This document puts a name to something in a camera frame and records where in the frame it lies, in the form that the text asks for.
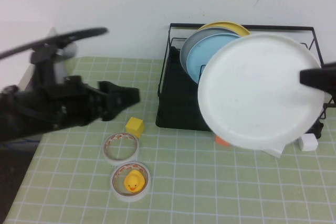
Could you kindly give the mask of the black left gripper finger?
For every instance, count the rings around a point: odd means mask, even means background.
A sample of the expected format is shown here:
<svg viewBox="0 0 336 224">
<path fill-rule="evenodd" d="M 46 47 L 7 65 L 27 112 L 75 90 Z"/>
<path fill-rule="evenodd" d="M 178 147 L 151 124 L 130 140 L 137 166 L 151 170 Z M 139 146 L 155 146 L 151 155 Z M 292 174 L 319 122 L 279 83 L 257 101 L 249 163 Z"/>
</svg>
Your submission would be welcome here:
<svg viewBox="0 0 336 224">
<path fill-rule="evenodd" d="M 98 82 L 109 106 L 132 106 L 140 102 L 140 91 L 137 88 L 122 87 L 109 81 Z"/>
<path fill-rule="evenodd" d="M 120 96 L 107 95 L 104 98 L 103 113 L 101 118 L 103 121 L 111 121 L 123 110 L 123 102 Z"/>
</svg>

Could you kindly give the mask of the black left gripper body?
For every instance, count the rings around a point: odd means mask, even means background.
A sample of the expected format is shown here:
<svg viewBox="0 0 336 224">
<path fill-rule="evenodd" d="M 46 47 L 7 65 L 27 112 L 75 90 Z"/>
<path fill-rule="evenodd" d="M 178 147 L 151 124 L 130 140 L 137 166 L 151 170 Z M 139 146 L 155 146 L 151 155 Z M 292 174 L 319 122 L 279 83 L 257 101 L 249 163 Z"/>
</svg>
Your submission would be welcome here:
<svg viewBox="0 0 336 224">
<path fill-rule="evenodd" d="M 66 122 L 71 126 L 86 126 L 107 114 L 107 94 L 83 83 L 80 76 L 68 76 L 64 84 L 70 90 L 65 98 Z"/>
</svg>

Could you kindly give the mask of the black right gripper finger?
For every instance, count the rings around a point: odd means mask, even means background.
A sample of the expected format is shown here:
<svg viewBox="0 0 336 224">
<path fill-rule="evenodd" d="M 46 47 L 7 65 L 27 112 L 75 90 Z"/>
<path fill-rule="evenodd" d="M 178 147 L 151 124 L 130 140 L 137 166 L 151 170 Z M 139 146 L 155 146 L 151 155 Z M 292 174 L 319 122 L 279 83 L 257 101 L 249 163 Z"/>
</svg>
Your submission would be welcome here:
<svg viewBox="0 0 336 224">
<path fill-rule="evenodd" d="M 335 62 L 328 63 L 322 68 L 300 71 L 300 83 L 326 93 L 335 93 Z"/>
</svg>

